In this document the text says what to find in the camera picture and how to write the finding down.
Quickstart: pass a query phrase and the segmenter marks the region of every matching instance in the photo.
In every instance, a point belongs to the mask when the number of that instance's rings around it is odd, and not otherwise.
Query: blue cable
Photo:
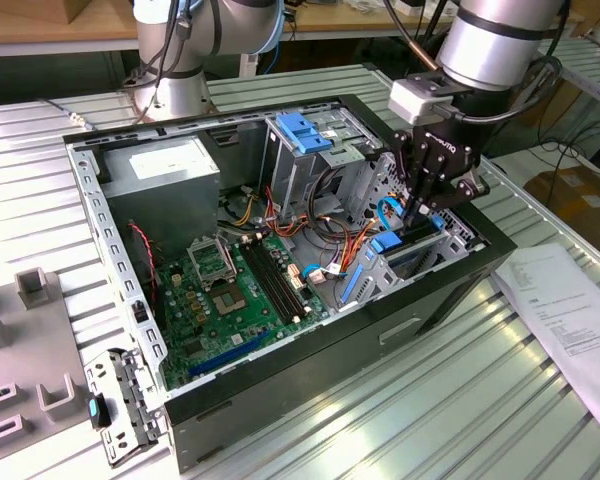
[[[307,278],[307,275],[309,275],[311,272],[313,272],[314,270],[320,270],[322,267],[320,265],[318,265],[317,263],[312,263],[311,265],[308,265],[307,268],[305,268],[302,271],[302,276],[304,278]]]
[[[276,66],[276,63],[278,62],[278,55],[280,55],[280,43],[276,44],[276,53],[273,55],[271,65],[269,65],[269,68],[267,68],[264,71],[263,75],[268,74],[271,71],[271,69]]]
[[[398,201],[395,198],[391,197],[383,197],[378,202],[378,218],[382,222],[382,225],[384,225],[384,228],[386,228],[387,230],[391,230],[391,226],[389,225],[387,218],[384,216],[384,211],[382,209],[385,203],[388,203],[391,207],[393,207],[393,209],[398,215],[400,215],[401,213],[402,206],[398,203]]]

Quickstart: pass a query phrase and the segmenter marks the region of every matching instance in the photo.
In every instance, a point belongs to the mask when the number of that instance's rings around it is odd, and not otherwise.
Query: paper sheet
[[[516,250],[494,279],[600,423],[600,289],[557,244]]]

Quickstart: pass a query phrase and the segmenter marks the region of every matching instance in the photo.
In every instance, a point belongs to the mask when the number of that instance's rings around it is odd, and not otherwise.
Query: motherboard
[[[277,236],[224,248],[216,241],[194,244],[193,258],[189,249],[157,268],[165,288],[161,333],[169,356],[162,369],[169,390],[328,317]],[[209,283],[215,271],[226,271],[225,261],[233,274]]]

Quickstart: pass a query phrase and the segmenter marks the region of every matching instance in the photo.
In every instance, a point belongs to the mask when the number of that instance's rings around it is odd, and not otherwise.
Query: metal shelf
[[[545,53],[551,40],[544,40],[540,52]],[[563,38],[554,56],[564,67],[562,77],[600,102],[600,46],[584,38]]]
[[[349,66],[213,82],[221,110],[355,93],[394,128],[390,82]],[[134,113],[117,93],[60,100],[100,128]],[[83,361],[128,348],[61,136],[42,103],[0,107],[0,284],[60,275]],[[600,285],[600,255],[492,169],[476,205],[520,246],[564,245]],[[179,478],[166,439],[115,471],[89,422],[0,461],[5,478]],[[600,478],[600,426],[491,281],[442,327],[221,452],[183,478]]]

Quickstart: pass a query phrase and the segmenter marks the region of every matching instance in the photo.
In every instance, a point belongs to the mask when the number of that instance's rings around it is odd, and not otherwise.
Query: blue tab
[[[362,273],[363,268],[364,267],[362,265],[358,265],[358,268],[356,268],[356,271],[353,273],[353,276],[351,277],[351,280],[349,281],[349,285],[347,285],[346,290],[342,294],[342,303],[347,303],[347,300],[349,300],[349,295],[351,295],[351,290],[353,290],[353,287],[356,286],[356,282],[358,281],[358,278],[360,278],[360,274]]]
[[[98,414],[98,404],[94,399],[89,400],[89,415],[95,417]]]
[[[434,213],[431,216],[431,223],[433,223],[433,226],[436,227],[438,230],[442,230],[445,227],[445,225],[446,225],[446,222],[444,221],[444,218],[442,218],[437,213]]]
[[[371,240],[371,245],[378,253],[386,252],[387,250],[397,247],[402,244],[402,240],[391,230],[377,234]]]
[[[333,147],[331,140],[323,138],[315,125],[299,113],[278,115],[276,120],[285,135],[303,154],[329,150]]]

